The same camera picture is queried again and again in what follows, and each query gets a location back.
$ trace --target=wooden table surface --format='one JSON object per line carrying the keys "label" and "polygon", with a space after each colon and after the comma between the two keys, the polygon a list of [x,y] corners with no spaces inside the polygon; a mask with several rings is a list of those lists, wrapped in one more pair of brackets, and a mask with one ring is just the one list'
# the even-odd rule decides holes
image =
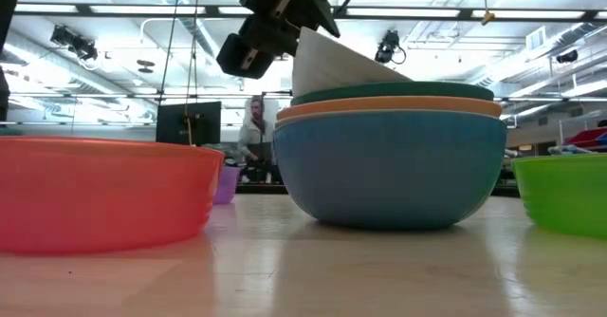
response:
{"label": "wooden table surface", "polygon": [[604,317],[607,240],[536,228],[512,198],[440,233],[366,233],[238,196],[166,247],[0,254],[0,316]]}

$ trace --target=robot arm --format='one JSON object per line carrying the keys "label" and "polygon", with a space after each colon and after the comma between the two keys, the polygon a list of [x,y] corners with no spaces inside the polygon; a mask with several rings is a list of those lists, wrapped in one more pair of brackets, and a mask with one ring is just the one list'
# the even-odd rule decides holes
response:
{"label": "robot arm", "polygon": [[230,75],[259,79],[274,59],[295,56],[302,27],[325,28],[339,37],[327,0],[240,0],[250,9],[238,33],[232,33],[217,55],[217,63]]}

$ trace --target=computer monitor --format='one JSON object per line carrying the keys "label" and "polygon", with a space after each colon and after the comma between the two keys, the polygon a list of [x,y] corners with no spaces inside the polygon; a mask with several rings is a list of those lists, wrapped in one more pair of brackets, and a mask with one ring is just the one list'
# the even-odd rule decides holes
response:
{"label": "computer monitor", "polygon": [[220,142],[221,102],[163,105],[158,108],[156,142],[189,145],[188,120],[192,129],[192,143],[200,146]]}

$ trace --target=red bowl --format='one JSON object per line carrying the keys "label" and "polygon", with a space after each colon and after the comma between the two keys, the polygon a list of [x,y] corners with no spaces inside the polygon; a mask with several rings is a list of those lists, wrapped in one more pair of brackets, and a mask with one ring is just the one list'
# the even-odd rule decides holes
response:
{"label": "red bowl", "polygon": [[209,219],[224,154],[153,142],[0,138],[0,251],[179,241]]}

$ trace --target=purple bowl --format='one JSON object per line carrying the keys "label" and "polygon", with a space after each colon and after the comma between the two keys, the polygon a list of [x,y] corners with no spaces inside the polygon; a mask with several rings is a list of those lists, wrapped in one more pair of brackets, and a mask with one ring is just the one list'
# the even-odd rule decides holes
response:
{"label": "purple bowl", "polygon": [[224,166],[219,175],[219,185],[213,204],[228,204],[236,194],[236,186],[240,177],[240,168]]}

